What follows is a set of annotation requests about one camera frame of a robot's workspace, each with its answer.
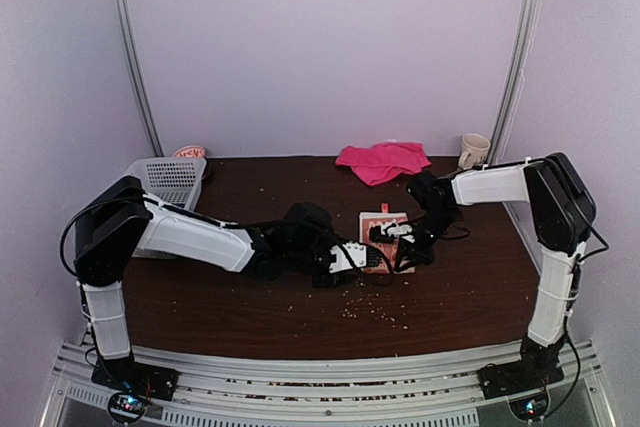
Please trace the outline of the orange bunny towel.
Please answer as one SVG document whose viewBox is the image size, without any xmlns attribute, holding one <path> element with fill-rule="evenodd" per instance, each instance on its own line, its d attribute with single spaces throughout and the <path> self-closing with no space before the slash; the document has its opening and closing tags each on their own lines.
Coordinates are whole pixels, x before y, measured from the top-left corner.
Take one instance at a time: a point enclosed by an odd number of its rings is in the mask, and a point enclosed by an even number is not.
<svg viewBox="0 0 640 427">
<path fill-rule="evenodd" d="M 380 208 L 375 212 L 360 212 L 359 213 L 359 242 L 372 245 L 379 249 L 386 258 L 390 261 L 392 267 L 395 266 L 396 257 L 398 253 L 398 238 L 388 237 L 384 238 L 382 230 L 386 227 L 395 226 L 401 222 L 408 220 L 408 216 L 405 212 L 391 212 L 389 210 L 389 204 L 382 202 Z M 380 227 L 380 234 L 374 232 L 371 234 L 371 229 Z M 374 252 L 373 257 L 378 260 L 368 261 L 367 267 L 364 268 L 364 272 L 367 274 L 385 275 L 389 274 L 389 269 L 384 259 L 377 251 Z M 402 271 L 396 271 L 396 273 L 409 275 L 416 271 L 416 267 L 408 267 Z"/>
</svg>

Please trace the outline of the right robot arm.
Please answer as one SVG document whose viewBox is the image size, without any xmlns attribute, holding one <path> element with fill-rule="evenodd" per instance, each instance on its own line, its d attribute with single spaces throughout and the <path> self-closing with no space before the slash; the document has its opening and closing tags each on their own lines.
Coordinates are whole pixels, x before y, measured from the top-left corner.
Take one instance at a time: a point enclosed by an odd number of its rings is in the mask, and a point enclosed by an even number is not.
<svg viewBox="0 0 640 427">
<path fill-rule="evenodd" d="M 419 264 L 461 218 L 461 207 L 520 202 L 529 206 L 542 254 L 538 293 L 520 358 L 504 373 L 530 389 L 551 378 L 567 336 L 580 265 L 593 236 L 596 205 L 569 157 L 556 152 L 497 166 L 472 167 L 447 176 L 414 176 L 408 193 L 422 217 L 383 228 L 398 241 L 398 258 Z"/>
</svg>

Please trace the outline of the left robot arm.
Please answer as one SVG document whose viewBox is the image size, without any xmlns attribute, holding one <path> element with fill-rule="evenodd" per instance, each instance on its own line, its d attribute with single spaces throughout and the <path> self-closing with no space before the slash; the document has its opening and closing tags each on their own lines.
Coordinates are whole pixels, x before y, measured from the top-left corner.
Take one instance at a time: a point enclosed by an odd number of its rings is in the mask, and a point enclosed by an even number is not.
<svg viewBox="0 0 640 427">
<path fill-rule="evenodd" d="M 218 220 L 146 191 L 124 176 L 76 213 L 63 230 L 74 237 L 74 257 L 63 267 L 81 289 L 97 355 L 106 376 L 123 391 L 144 380 L 128 334 L 125 270 L 134 258 L 186 258 L 236 274 L 309 275 L 317 288 L 334 286 L 367 264 L 365 246 L 341 239 L 320 206 L 294 204 L 282 219 L 257 223 Z"/>
</svg>

